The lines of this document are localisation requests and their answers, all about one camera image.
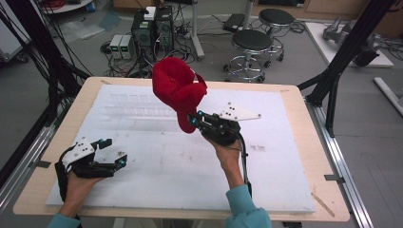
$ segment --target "black stool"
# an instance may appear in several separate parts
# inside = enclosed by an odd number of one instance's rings
[[[270,52],[272,40],[261,31],[247,29],[232,36],[232,46],[243,51],[245,55],[233,58],[224,66],[224,70],[228,71],[225,82],[230,82],[229,77],[235,76],[249,83],[254,79],[262,83],[265,79],[263,67],[252,55]]]
[[[273,53],[281,51],[278,60],[282,61],[282,59],[284,58],[284,45],[278,38],[274,37],[273,34],[275,33],[276,29],[284,29],[290,27],[295,19],[290,13],[281,9],[264,9],[259,13],[259,20],[262,22],[263,25],[269,27],[266,34],[269,35],[273,44],[269,60],[264,64],[265,67],[269,67],[271,64]]]

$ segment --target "human hand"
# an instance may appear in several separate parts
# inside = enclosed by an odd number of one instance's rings
[[[205,138],[216,149],[217,158],[220,161],[221,168],[225,173],[228,180],[229,187],[234,187],[244,184],[242,175],[240,173],[240,142],[236,140],[234,143],[223,146]]]
[[[98,179],[81,179],[77,175],[70,171],[68,173],[68,184],[67,184],[67,194],[65,199],[65,204],[59,211],[59,214],[75,218],[77,212],[81,209],[86,197],[92,190],[92,187],[98,181],[103,180],[103,178]]]

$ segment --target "floor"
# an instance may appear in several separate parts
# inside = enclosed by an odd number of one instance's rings
[[[106,0],[99,3],[104,6]],[[209,11],[208,4],[200,5],[200,15],[215,13]],[[242,12],[243,8],[243,4],[234,4],[233,9],[220,8],[217,14],[224,15],[217,17],[225,21],[225,14]],[[126,34],[130,30],[132,14],[120,12],[119,15],[121,17],[104,7],[94,13],[76,10],[59,16],[61,24],[83,21],[85,26],[91,26],[102,22],[106,28],[106,31],[90,39],[68,43],[93,75],[104,75],[108,70],[107,59],[100,52],[100,46],[110,41],[114,34]],[[223,66],[239,53],[230,44],[230,34],[208,35],[212,32],[227,33],[221,29],[221,23],[215,17],[201,16],[199,21],[199,38],[205,57],[193,62],[189,58],[189,65],[205,80],[222,82],[226,76]],[[326,62],[308,32],[288,32],[280,40],[286,48],[284,60],[274,60],[265,70],[266,84],[298,85],[326,68]],[[67,56],[60,39],[54,41]],[[373,81],[374,77],[381,77],[398,97],[402,97],[403,62],[382,51],[394,63],[394,67],[347,67],[344,71],[337,93],[335,134],[374,227],[403,227],[403,118]],[[308,95],[311,91],[310,87],[301,93]],[[48,85],[32,61],[26,64],[12,61],[0,68],[0,167],[4,166],[47,106],[47,98]],[[1,213],[0,224],[2,227],[30,227],[32,224],[45,227],[50,217],[17,216],[12,213],[12,205],[22,187],[17,189]],[[113,218],[84,218],[84,225],[112,227]],[[275,221],[274,227],[282,227],[282,224]],[[357,226],[351,218],[343,223],[303,222],[303,227]]]

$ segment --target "cap brim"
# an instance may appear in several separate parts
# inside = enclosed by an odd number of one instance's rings
[[[178,117],[178,124],[182,131],[185,133],[193,133],[196,130],[196,127],[191,125],[190,122],[187,120],[187,113],[186,112],[177,112]]]

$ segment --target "red cap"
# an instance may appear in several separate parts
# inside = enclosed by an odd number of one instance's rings
[[[168,57],[153,67],[152,85],[154,94],[172,107],[178,116],[179,127],[186,133],[195,131],[187,120],[187,114],[196,115],[196,108],[207,94],[204,79],[181,59]]]

